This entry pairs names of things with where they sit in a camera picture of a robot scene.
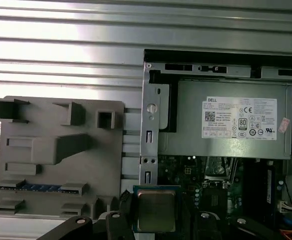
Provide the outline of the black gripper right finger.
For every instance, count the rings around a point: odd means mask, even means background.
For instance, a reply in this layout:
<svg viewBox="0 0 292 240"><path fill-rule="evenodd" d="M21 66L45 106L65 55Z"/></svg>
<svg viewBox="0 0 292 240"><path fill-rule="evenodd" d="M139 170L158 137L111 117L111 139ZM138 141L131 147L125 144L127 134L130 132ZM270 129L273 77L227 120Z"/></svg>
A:
<svg viewBox="0 0 292 240"><path fill-rule="evenodd" d="M246 216L233 216L225 224L212 212L183 214L187 240L282 240L283 236Z"/></svg>

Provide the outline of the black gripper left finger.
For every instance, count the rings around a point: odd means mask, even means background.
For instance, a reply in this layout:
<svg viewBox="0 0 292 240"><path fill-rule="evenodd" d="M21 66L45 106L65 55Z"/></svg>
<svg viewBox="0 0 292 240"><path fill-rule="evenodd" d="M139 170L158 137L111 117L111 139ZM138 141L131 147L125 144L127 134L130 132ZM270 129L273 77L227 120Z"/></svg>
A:
<svg viewBox="0 0 292 240"><path fill-rule="evenodd" d="M73 216L42 235L43 240L133 240L126 214L105 212L96 222L87 216Z"/></svg>

